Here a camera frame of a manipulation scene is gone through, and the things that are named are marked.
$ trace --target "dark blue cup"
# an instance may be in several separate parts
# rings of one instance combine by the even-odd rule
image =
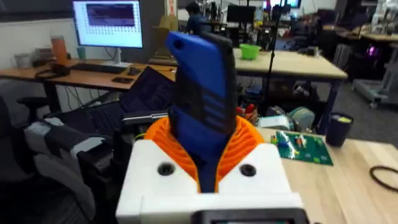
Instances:
[[[326,142],[333,147],[341,147],[354,124],[354,118],[343,113],[331,113]]]

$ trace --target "green circuit board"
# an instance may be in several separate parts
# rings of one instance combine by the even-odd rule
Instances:
[[[303,135],[305,144],[299,144],[297,138],[301,139],[300,135],[277,131],[274,140],[271,137],[271,143],[278,147],[282,158],[333,166],[322,138]]]

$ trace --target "person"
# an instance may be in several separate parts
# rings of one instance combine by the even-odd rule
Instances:
[[[199,4],[191,2],[185,7],[189,14],[186,32],[189,34],[200,35],[203,32],[201,22],[206,22],[206,18],[201,14]]]

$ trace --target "screw hole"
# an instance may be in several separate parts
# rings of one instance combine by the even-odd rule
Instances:
[[[241,165],[239,168],[241,174],[246,177],[252,177],[256,174],[256,168],[250,164]]]
[[[162,176],[168,176],[174,173],[175,167],[169,162],[164,162],[158,166],[157,172]]]

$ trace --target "laptop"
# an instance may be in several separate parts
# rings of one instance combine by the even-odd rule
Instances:
[[[151,67],[146,67],[128,92],[115,103],[71,111],[59,118],[84,133],[112,136],[120,129],[125,114],[165,111],[173,100],[175,83]]]

